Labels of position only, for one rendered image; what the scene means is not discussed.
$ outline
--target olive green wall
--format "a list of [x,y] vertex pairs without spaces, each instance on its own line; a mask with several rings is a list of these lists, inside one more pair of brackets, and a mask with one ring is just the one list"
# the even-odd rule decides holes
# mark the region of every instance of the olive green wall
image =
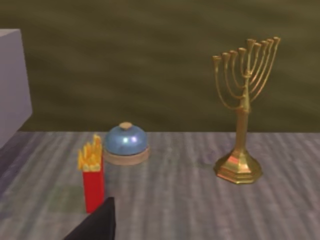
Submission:
[[234,131],[211,56],[272,36],[282,41],[250,131],[320,130],[318,0],[7,2],[0,28],[22,30],[34,109],[24,131]]

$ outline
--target tabletop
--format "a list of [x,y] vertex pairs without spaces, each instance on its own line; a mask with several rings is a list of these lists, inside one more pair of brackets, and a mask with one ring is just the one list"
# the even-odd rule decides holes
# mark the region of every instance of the tabletop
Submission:
[[[0,239],[61,240],[87,216],[77,155],[93,134],[18,132],[0,150]],[[249,133],[247,148],[263,176],[247,185],[213,172],[234,138],[150,132],[148,161],[105,164],[115,239],[319,239],[320,134]]]

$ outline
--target french fries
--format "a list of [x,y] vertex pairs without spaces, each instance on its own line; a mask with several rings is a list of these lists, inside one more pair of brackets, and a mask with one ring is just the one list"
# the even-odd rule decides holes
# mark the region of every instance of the french fries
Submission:
[[87,142],[83,151],[78,150],[78,169],[83,172],[99,172],[102,165],[102,143],[98,135],[93,135],[93,143]]

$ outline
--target blue lid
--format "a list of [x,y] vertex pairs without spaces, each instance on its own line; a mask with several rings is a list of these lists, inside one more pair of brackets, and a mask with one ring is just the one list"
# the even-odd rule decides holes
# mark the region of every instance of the blue lid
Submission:
[[136,155],[147,149],[147,134],[140,127],[123,122],[107,133],[103,146],[111,154]]

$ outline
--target menorah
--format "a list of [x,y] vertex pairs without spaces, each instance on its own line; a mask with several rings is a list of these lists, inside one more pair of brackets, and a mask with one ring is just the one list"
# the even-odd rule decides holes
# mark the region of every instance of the menorah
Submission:
[[[237,114],[234,148],[216,162],[213,170],[218,177],[235,184],[251,184],[263,174],[260,164],[250,156],[246,148],[248,117],[251,112],[251,103],[267,83],[280,40],[279,37],[273,37],[258,43],[254,39],[247,39],[247,49],[240,47],[238,51],[231,50],[222,53],[221,56],[212,57],[218,96],[225,107],[235,110]],[[241,82],[237,80],[235,73],[238,55]],[[221,60],[227,90],[231,97],[239,101],[238,106],[230,106],[221,94],[218,79]],[[235,86],[241,90],[242,94],[236,95],[232,90],[228,73],[231,74]]]

